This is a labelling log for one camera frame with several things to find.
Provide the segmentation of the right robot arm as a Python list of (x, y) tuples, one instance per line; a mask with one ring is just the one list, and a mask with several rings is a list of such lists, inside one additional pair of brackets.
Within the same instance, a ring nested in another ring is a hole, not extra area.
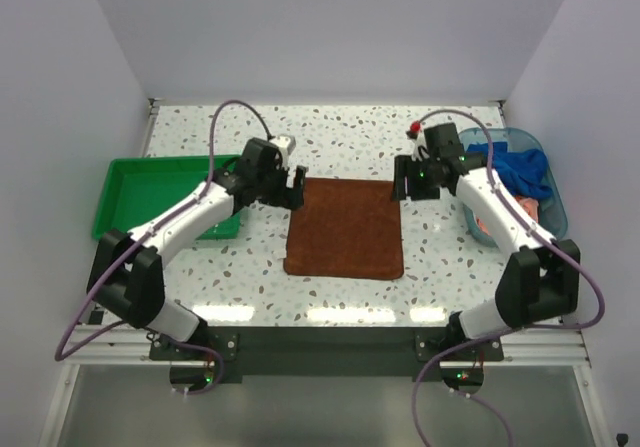
[(436, 200), (448, 190), (486, 225), (506, 258), (494, 297), (451, 314), (440, 350), (468, 359), (481, 340), (573, 313), (578, 246), (557, 240), (526, 214), (500, 182), (492, 154), (466, 151), (453, 123), (424, 128), (415, 122), (406, 135), (414, 150), (394, 160), (393, 200)]

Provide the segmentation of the brown towel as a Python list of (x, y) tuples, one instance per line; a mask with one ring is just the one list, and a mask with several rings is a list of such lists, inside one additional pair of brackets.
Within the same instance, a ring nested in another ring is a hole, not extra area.
[(389, 281), (404, 275), (400, 205), (392, 183), (310, 178), (291, 214), (289, 275)]

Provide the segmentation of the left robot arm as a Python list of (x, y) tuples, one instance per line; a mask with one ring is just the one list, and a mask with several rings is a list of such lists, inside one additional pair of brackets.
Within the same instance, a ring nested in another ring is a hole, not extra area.
[(172, 339), (185, 359), (211, 344), (207, 322), (165, 293), (164, 269), (209, 228), (260, 202), (297, 210), (306, 168), (289, 169), (294, 137), (250, 139), (239, 157), (212, 169), (193, 192), (127, 232), (112, 229), (98, 243), (88, 292), (125, 324)]

